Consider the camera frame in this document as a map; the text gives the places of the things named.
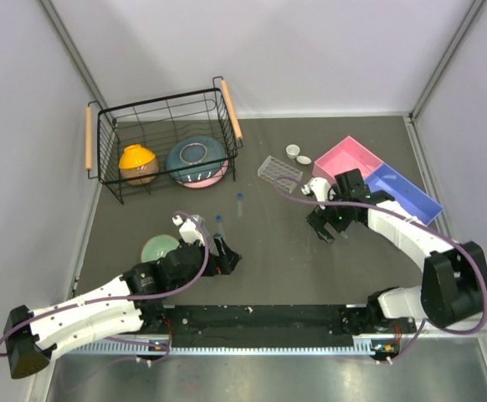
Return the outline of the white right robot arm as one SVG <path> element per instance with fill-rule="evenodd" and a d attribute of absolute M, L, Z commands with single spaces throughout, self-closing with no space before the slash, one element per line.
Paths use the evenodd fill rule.
<path fill-rule="evenodd" d="M 335 183 L 312 178 L 301 191 L 319 203 L 306 221 L 322 240 L 334 240 L 327 225 L 341 233 L 361 223 L 395 245 L 423 273 L 420 286 L 393 287 L 369 296 L 366 319 L 372 329 L 386 331 L 403 317 L 426 318 L 445 328 L 487 310 L 487 263 L 475 242 L 453 247 L 429 233 L 392 194 L 365 184 L 357 169 L 337 175 Z"/>

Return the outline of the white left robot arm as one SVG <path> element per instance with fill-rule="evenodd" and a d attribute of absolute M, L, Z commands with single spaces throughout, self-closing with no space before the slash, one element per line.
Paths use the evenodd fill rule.
<path fill-rule="evenodd" d="M 108 283 L 51 307 L 25 305 L 8 314 L 3 330 L 12 379 L 36 374 L 66 353 L 125 332 L 156 332 L 165 324 L 162 299 L 182 291 L 198 276 L 231 274 L 241 261 L 220 234 L 214 251 L 201 240 L 157 245 L 140 263 Z"/>

